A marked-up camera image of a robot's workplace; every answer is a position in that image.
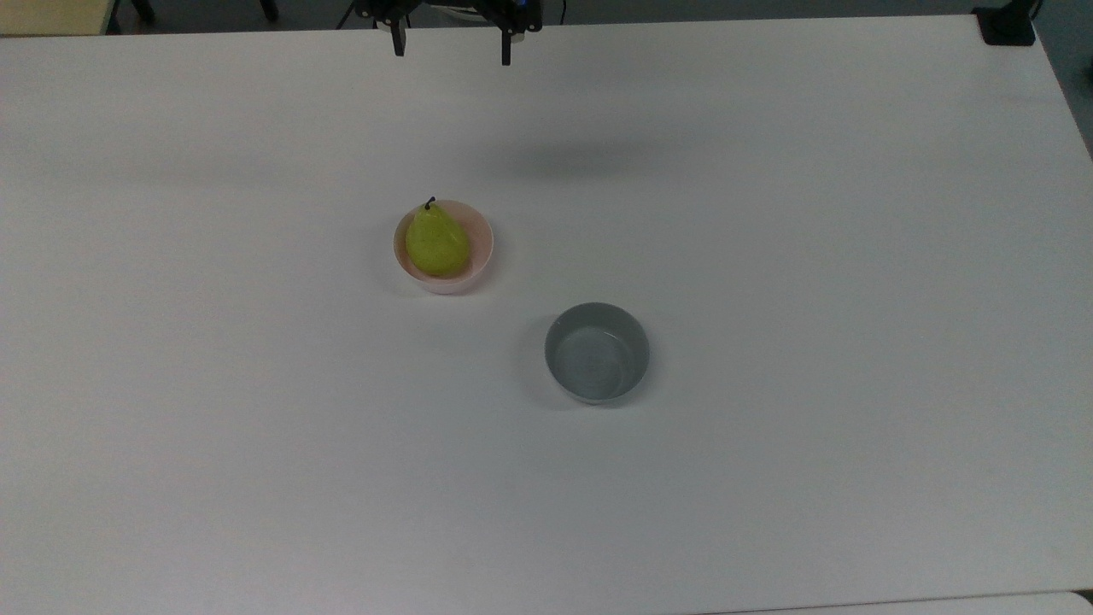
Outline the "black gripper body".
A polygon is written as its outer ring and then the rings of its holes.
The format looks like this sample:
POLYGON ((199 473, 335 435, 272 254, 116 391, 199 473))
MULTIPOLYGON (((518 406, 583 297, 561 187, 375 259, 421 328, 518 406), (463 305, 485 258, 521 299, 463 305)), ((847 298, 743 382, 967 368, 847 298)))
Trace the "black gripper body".
POLYGON ((391 21, 408 16, 418 5, 445 10, 470 11, 487 22, 541 22, 542 1, 354 1, 360 16, 391 21))

